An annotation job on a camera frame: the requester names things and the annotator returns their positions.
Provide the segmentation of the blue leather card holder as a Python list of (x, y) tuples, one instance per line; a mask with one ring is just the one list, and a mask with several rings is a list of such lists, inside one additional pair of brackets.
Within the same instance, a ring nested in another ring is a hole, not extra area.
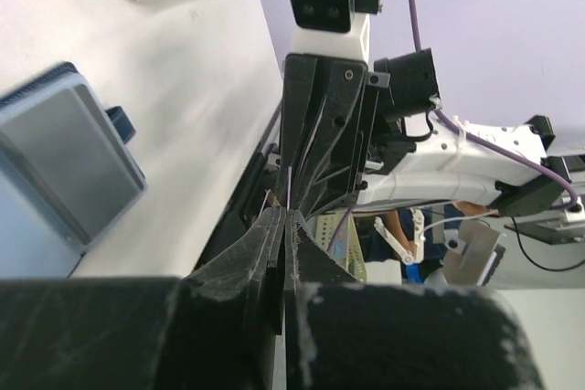
[(70, 62), (2, 96), (2, 279), (74, 272), (146, 189), (134, 134)]

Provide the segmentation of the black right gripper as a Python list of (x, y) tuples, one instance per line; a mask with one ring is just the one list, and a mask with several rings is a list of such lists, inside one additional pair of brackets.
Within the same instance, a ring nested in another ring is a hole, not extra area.
[[(304, 216), (319, 215), (352, 196), (363, 139), (358, 126), (367, 74), (367, 64), (360, 61), (294, 53), (285, 58), (278, 176), (278, 199), (285, 206), (289, 165), (291, 208)], [(441, 99), (432, 52), (425, 48), (379, 59), (374, 62), (374, 75), (387, 75), (388, 85), (378, 89), (367, 159), (379, 163), (382, 171), (391, 171), (434, 134), (431, 113), (438, 110)], [(427, 131), (409, 134), (406, 119), (418, 115)]]

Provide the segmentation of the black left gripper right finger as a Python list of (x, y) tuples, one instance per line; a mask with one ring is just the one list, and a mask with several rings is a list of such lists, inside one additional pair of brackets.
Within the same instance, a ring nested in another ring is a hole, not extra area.
[(284, 232), (291, 389), (541, 389), (527, 335), (490, 290), (352, 278), (291, 211)]

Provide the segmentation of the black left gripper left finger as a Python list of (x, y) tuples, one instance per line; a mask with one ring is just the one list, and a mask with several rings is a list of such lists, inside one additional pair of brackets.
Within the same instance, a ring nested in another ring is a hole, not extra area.
[(6, 280), (4, 389), (269, 389), (282, 208), (184, 278)]

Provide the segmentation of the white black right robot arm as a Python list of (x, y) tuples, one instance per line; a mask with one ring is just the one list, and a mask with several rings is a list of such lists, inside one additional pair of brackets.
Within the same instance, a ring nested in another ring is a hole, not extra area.
[(517, 127), (465, 125), (439, 111), (428, 49), (363, 61), (284, 62), (277, 194), (305, 216), (465, 201), (506, 216), (577, 204), (543, 116)]

